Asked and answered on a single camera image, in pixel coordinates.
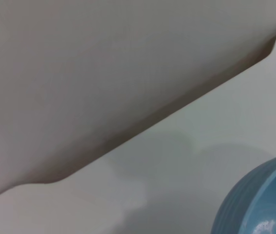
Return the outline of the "blue bowl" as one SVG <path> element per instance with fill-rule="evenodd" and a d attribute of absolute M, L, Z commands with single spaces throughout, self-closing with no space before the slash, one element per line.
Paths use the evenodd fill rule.
<path fill-rule="evenodd" d="M 276 157 L 250 171 L 231 189 L 211 234 L 276 234 Z"/>

